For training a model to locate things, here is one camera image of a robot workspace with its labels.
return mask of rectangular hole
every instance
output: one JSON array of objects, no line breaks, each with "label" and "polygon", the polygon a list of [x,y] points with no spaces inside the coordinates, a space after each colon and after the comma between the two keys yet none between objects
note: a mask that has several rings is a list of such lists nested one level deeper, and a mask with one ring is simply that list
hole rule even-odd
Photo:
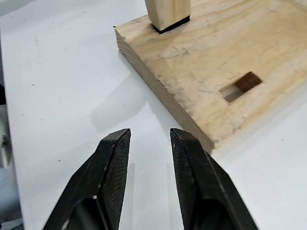
[{"label": "rectangular hole", "polygon": [[260,83],[262,80],[256,74],[248,72],[235,83],[221,89],[220,93],[226,101],[231,103]]}]

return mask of wooden board edge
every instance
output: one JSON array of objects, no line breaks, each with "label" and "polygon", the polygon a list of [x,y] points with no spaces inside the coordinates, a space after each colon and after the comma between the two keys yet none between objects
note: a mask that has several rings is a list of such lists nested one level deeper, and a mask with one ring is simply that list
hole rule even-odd
[{"label": "wooden board edge", "polygon": [[194,135],[201,143],[204,150],[211,154],[214,149],[214,143],[209,137],[196,125],[195,121],[185,112],[175,98],[167,91],[163,84],[154,76],[150,69],[145,65],[133,48],[127,43],[125,38],[120,35],[115,28],[117,45],[120,52],[132,67],[138,72],[143,81],[154,92],[157,98],[177,120],[181,127]]}]

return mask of wooden block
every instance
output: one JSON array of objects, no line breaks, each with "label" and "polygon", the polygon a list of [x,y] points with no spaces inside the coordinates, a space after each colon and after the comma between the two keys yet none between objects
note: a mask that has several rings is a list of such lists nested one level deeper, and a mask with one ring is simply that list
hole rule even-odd
[{"label": "wooden block", "polygon": [[192,0],[191,21],[158,34],[117,27],[120,51],[182,127],[217,148],[307,78],[307,11],[286,0]]},{"label": "wooden block", "polygon": [[190,0],[145,0],[153,25],[163,31],[191,14]]}]

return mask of white tabletop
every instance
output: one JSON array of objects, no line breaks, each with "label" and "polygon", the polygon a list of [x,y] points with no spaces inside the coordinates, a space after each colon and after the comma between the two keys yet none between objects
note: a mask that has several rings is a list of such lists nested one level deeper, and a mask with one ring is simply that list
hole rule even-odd
[{"label": "white tabletop", "polygon": [[[169,128],[113,25],[143,0],[0,0],[9,120],[26,230],[41,230],[108,133],[132,131],[122,230],[182,230]],[[307,87],[216,151],[262,230],[305,230]]]}]

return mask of wooden post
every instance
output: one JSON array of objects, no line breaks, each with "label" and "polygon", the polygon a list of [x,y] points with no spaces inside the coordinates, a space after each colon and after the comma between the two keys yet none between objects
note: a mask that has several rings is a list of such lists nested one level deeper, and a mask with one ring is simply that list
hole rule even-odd
[{"label": "wooden post", "polygon": [[189,21],[190,0],[145,0],[150,20],[163,33]]}]

